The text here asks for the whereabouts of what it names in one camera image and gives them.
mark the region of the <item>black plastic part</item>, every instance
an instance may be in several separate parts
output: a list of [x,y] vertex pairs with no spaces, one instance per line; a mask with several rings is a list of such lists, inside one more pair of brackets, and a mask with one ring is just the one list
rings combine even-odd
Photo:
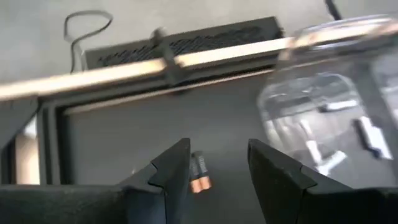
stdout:
[[165,41],[165,34],[160,28],[154,31],[151,41],[155,48],[155,56],[163,58],[166,64],[164,73],[169,85],[174,86],[188,78],[187,71],[181,68],[174,60],[175,55],[173,50],[170,48],[169,43]]
[[[37,134],[44,136],[38,138],[39,144],[39,167],[40,167],[40,184],[62,184],[61,177],[64,170],[62,169],[61,158],[66,153],[59,150],[60,138],[59,109],[54,102],[42,103],[37,113]],[[41,151],[42,147],[50,147],[52,151]],[[42,167],[51,167],[51,169],[42,169]]]
[[255,139],[248,160],[269,224],[398,222],[398,189],[351,189]]
[[36,114],[38,107],[36,96],[0,101],[0,184],[13,182],[15,137]]
[[188,189],[189,155],[190,140],[182,139],[116,186],[1,186],[1,220],[177,224]]

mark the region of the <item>gray floor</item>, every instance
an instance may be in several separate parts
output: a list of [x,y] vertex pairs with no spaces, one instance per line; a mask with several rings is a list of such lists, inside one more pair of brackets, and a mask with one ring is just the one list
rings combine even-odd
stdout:
[[[335,1],[344,17],[398,15],[396,0]],[[5,0],[0,2],[0,83],[67,73],[70,56],[63,40],[63,20],[85,9],[104,9],[114,15],[114,22],[102,34],[83,41],[84,49],[145,39],[157,27],[172,34],[277,16],[291,34],[330,20],[323,0]],[[102,22],[75,19],[72,33],[82,34]]]

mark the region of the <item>copper-top battery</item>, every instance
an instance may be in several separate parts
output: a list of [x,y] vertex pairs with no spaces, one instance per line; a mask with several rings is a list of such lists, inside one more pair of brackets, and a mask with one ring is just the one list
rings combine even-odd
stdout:
[[201,151],[192,153],[192,157],[196,160],[198,164],[198,179],[203,190],[207,190],[211,187],[210,178],[208,176],[208,171],[205,163],[205,158]]

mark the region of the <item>black wire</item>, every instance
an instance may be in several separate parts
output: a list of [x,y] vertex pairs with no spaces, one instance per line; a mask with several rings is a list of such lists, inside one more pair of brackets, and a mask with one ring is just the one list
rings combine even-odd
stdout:
[[333,0],[325,0],[325,4],[328,7],[328,11],[330,15],[334,18],[334,20],[342,20],[343,18],[341,17],[341,14],[337,10],[336,4],[333,2]]
[[[94,30],[93,32],[89,32],[85,35],[82,35],[81,37],[77,37],[76,39],[74,39],[71,35],[69,35],[68,32],[68,22],[71,18],[76,17],[76,16],[102,16],[105,17],[106,19],[108,19],[109,21],[105,24],[105,26]],[[113,16],[105,11],[101,11],[101,10],[87,10],[87,11],[80,11],[80,12],[74,12],[72,14],[70,14],[69,16],[67,16],[65,18],[65,21],[63,22],[63,38],[70,42],[70,55],[71,55],[71,60],[72,60],[72,65],[71,65],[71,69],[70,69],[70,73],[72,73],[75,70],[75,46],[79,43],[79,41],[84,40],[85,38],[89,38],[92,37],[96,34],[99,34],[100,32],[104,31],[106,28],[108,28],[109,25],[111,25],[113,21]]]

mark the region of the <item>wooden stick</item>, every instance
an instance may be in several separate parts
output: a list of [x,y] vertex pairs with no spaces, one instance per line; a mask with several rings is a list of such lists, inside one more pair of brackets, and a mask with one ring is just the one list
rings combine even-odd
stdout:
[[[364,35],[369,33],[376,26],[375,24],[370,24],[361,27],[345,27],[340,30],[324,30],[316,35],[302,37],[298,41],[298,45],[307,45],[311,41],[323,42]],[[223,49],[207,50],[204,52],[179,55],[176,57],[176,61],[183,67],[188,67],[229,58],[239,58],[247,55],[282,50],[289,46],[290,41],[291,38],[283,38],[226,47]],[[161,59],[155,59],[128,65],[84,71],[73,75],[57,75],[48,78],[0,85],[0,100],[8,100],[27,95],[51,95],[92,85],[120,82],[144,75],[154,75],[161,72],[164,68],[165,65],[163,61]]]

